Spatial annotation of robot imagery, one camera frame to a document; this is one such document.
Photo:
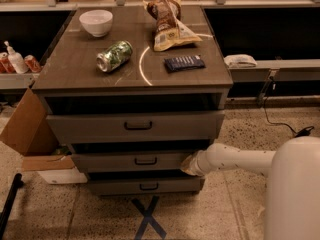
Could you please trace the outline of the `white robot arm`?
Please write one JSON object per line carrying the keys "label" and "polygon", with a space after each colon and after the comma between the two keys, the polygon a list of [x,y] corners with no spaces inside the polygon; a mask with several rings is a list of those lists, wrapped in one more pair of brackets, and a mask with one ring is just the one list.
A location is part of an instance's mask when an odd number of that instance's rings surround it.
{"label": "white robot arm", "polygon": [[275,151],[214,143],[181,164],[192,176],[238,168],[267,178],[264,240],[320,240],[319,137],[293,138]]}

